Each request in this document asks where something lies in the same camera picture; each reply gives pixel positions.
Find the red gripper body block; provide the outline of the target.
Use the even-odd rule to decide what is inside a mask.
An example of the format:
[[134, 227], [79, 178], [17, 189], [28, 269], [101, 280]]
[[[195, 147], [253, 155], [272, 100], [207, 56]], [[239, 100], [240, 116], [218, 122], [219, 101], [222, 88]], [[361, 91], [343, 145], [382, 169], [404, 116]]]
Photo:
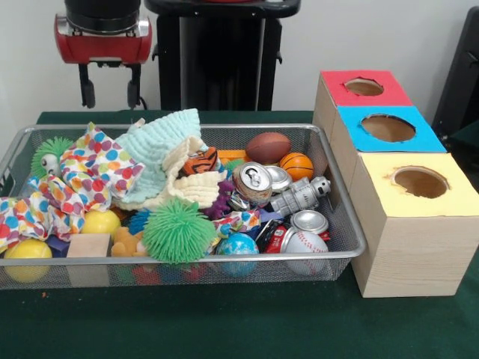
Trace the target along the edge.
[[54, 34], [58, 52], [66, 64], [143, 64], [150, 55], [153, 40], [151, 22], [144, 16], [126, 32], [94, 34], [74, 27], [65, 15], [57, 14]]

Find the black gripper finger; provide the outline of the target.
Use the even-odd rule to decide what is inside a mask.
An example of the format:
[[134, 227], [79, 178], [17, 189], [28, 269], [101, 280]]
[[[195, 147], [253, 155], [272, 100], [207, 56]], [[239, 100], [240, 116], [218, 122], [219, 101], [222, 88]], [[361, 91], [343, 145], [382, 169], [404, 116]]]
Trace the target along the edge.
[[79, 64], [79, 81], [82, 96], [82, 105], [87, 108], [93, 108], [96, 105], [94, 84], [88, 76], [88, 65]]
[[140, 87], [141, 87], [141, 65], [130, 64], [127, 65], [131, 69], [131, 79], [127, 85], [127, 103], [130, 108], [135, 108], [137, 105], [141, 105], [140, 100]]

